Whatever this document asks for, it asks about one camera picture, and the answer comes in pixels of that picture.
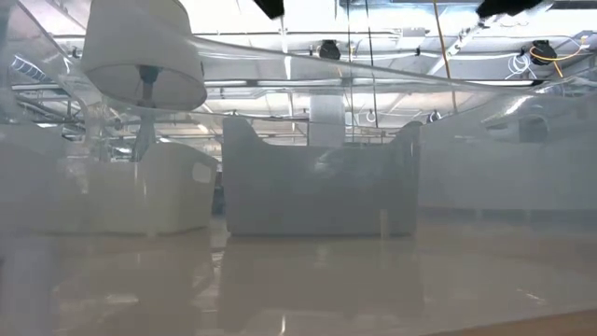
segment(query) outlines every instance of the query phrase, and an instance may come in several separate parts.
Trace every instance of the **cable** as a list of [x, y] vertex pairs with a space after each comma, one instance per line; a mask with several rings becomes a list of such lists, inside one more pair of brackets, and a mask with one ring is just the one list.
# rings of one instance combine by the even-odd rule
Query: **cable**
[[537, 76], [531, 70], [531, 59], [528, 55], [515, 55], [507, 61], [507, 68], [510, 70], [511, 74], [504, 79], [510, 79], [513, 76], [521, 75], [527, 70], [533, 75], [535, 79]]
[[[433, 9], [436, 12], [437, 33], [439, 34], [439, 43], [441, 44], [441, 54], [444, 57], [444, 65], [446, 66], [446, 76], [451, 79], [450, 64], [448, 63], [448, 55], [446, 55], [446, 43], [444, 42], [444, 34], [441, 33], [441, 24], [439, 24], [439, 10], [437, 9], [437, 0], [433, 0]], [[451, 103], [454, 108], [454, 114], [458, 114], [458, 107], [456, 106], [456, 91], [451, 87]]]
[[537, 58], [537, 59], [539, 59], [539, 60], [542, 60], [542, 61], [557, 62], [557, 61], [568, 60], [568, 59], [571, 59], [571, 58], [573, 58], [573, 57], [577, 56], [577, 55], [578, 55], [578, 53], [580, 53], [580, 51], [584, 49], [584, 44], [581, 44], [581, 45], [580, 45], [580, 47], [578, 47], [578, 50], [577, 50], [575, 53], [573, 53], [573, 54], [570, 54], [570, 55], [568, 55], [568, 56], [564, 56], [564, 57], [557, 57], [557, 58], [549, 58], [549, 57], [543, 57], [543, 56], [539, 56], [539, 55], [537, 55], [537, 54], [533, 53], [533, 50], [534, 50], [534, 49], [535, 49], [535, 47], [532, 47], [532, 48], [529, 50], [529, 53], [530, 53], [531, 55], [533, 55], [533, 57], [535, 57], [535, 58]]
[[441, 33], [441, 24], [439, 24], [439, 12], [437, 9], [437, 0], [433, 0], [433, 9], [436, 12], [436, 24], [437, 33], [439, 34], [439, 43], [441, 44], [441, 54], [444, 57], [444, 63], [446, 65], [446, 76], [451, 79], [450, 65], [448, 64], [448, 55], [446, 54], [446, 44], [444, 43], [444, 35]]
[[351, 91], [351, 101], [350, 101], [350, 106], [351, 106], [351, 125], [353, 127], [351, 127], [351, 131], [353, 134], [353, 142], [354, 142], [354, 128], [356, 127], [356, 118], [354, 117], [354, 100], [353, 100], [353, 67], [352, 67], [352, 63], [353, 63], [353, 46], [351, 45], [352, 41], [351, 41], [351, 2], [348, 1], [346, 3], [346, 20], [348, 21], [348, 63], [351, 65], [350, 67], [350, 71], [351, 71], [351, 84], [350, 84], [350, 91]]
[[[368, 29], [368, 36], [369, 36], [369, 54], [371, 56], [371, 67], [373, 67], [373, 41], [371, 40], [371, 21], [369, 21], [369, 1], [365, 0], [365, 11], [367, 13], [367, 29]], [[373, 77], [373, 109], [375, 111], [375, 128], [379, 128], [379, 123], [377, 119], [377, 92], [376, 92], [376, 84], [375, 84], [375, 74], [371, 73]]]
[[556, 57], [556, 58], [549, 58], [549, 57], [539, 56], [539, 55], [533, 53], [533, 50], [535, 50], [535, 47], [532, 47], [529, 50], [529, 53], [531, 55], [533, 55], [533, 57], [535, 57], [536, 59], [539, 59], [541, 61], [553, 62], [553, 66], [555, 66], [556, 71], [558, 72], [558, 75], [560, 75], [560, 77], [563, 78], [562, 69], [558, 65], [558, 61], [564, 61], [564, 60], [571, 59], [571, 58], [577, 56], [580, 53], [580, 51], [583, 50], [584, 48], [585, 48], [585, 38], [582, 37], [582, 38], [580, 38], [580, 45], [578, 46], [578, 50], [575, 53], [570, 54], [568, 56]]
[[556, 70], [558, 71], [558, 75], [560, 75], [560, 77], [563, 78], [562, 70], [560, 69], [560, 66], [558, 65], [558, 63], [554, 62], [553, 65], [555, 65]]

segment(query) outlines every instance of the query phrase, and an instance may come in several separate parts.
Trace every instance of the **fluorescent light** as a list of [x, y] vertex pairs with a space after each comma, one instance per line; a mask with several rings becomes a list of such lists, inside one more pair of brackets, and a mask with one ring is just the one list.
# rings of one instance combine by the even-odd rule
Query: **fluorescent light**
[[119, 151], [120, 153], [124, 153], [124, 154], [132, 153], [132, 149], [126, 148], [126, 147], [115, 147], [115, 150]]
[[313, 79], [313, 80], [260, 80], [258, 86], [300, 87], [300, 86], [328, 86], [340, 85], [341, 79]]
[[292, 70], [291, 70], [291, 67], [290, 67], [290, 61], [291, 60], [292, 59], [290, 58], [290, 56], [285, 56], [284, 57], [284, 69], [286, 71], [286, 79], [288, 79], [288, 80], [290, 79], [290, 74], [292, 74]]
[[206, 80], [205, 87], [234, 87], [234, 86], [245, 86], [246, 80]]
[[37, 126], [41, 128], [58, 127], [58, 124], [38, 123]]
[[205, 127], [205, 126], [203, 126], [201, 124], [197, 125], [197, 128], [200, 129], [205, 134], [209, 133], [209, 130], [207, 129], [207, 127]]
[[[394, 78], [375, 78], [375, 84], [401, 84], [409, 82], [405, 79], [394, 79]], [[355, 78], [353, 79], [355, 85], [373, 85], [373, 78]]]
[[533, 86], [534, 80], [468, 80], [469, 83], [490, 85], [490, 86], [502, 86], [502, 87], [529, 87]]

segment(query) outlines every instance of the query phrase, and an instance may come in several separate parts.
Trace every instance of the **yellow cable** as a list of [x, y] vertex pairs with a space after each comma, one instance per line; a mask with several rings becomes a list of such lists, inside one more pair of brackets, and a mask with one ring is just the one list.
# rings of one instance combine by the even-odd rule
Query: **yellow cable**
[[553, 65], [556, 66], [556, 70], [558, 70], [558, 74], [560, 75], [560, 77], [563, 78], [562, 70], [560, 69], [560, 66], [558, 65], [558, 63], [554, 61]]
[[[436, 12], [437, 33], [439, 34], [439, 44], [441, 45], [441, 54], [444, 57], [444, 65], [446, 66], [446, 76], [451, 79], [450, 64], [448, 63], [448, 55], [446, 54], [446, 44], [444, 43], [444, 35], [441, 33], [441, 24], [439, 24], [439, 11], [437, 10], [437, 0], [433, 0], [433, 9]], [[451, 85], [451, 104], [454, 108], [454, 114], [458, 114], [458, 106], [456, 104], [456, 91]]]
[[578, 55], [578, 53], [579, 53], [579, 52], [582, 50], [582, 46], [580, 46], [580, 47], [581, 47], [581, 48], [578, 48], [578, 50], [577, 50], [575, 53], [573, 53], [572, 55], [568, 55], [568, 56], [564, 56], [564, 57], [559, 57], [559, 58], [554, 58], [554, 59], [552, 59], [552, 58], [549, 58], [549, 57], [543, 57], [543, 56], [539, 56], [539, 55], [537, 55], [537, 54], [533, 53], [533, 50], [535, 49], [535, 47], [532, 47], [532, 48], [529, 50], [529, 53], [530, 53], [531, 55], [533, 55], [535, 58], [539, 59], [539, 60], [543, 60], [543, 61], [550, 61], [550, 62], [556, 62], [556, 61], [563, 61], [563, 60], [571, 59], [571, 58], [573, 58], [573, 57], [577, 56], [577, 55]]
[[446, 76], [448, 76], [448, 79], [451, 79], [450, 65], [448, 64], [448, 55], [446, 55], [446, 45], [444, 43], [444, 36], [441, 33], [441, 24], [439, 24], [439, 12], [437, 10], [437, 0], [433, 0], [433, 9], [436, 12], [437, 33], [439, 34], [439, 43], [441, 44], [441, 54], [444, 57], [444, 63], [446, 65]]

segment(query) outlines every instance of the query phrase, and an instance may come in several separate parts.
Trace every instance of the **white lampshade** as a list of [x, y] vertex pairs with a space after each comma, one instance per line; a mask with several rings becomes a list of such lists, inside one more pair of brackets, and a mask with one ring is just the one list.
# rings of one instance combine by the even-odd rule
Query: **white lampshade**
[[191, 110], [207, 92], [190, 36], [188, 14], [177, 0], [94, 0], [82, 67], [103, 94], [136, 105], [143, 92], [138, 66], [157, 66], [155, 107]]

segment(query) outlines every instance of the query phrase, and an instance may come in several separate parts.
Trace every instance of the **floor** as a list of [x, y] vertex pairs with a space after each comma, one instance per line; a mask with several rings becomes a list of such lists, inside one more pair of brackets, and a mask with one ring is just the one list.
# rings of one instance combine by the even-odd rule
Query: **floor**
[[428, 335], [597, 308], [589, 231], [420, 220], [411, 238], [239, 238], [214, 218], [11, 243], [3, 335]]

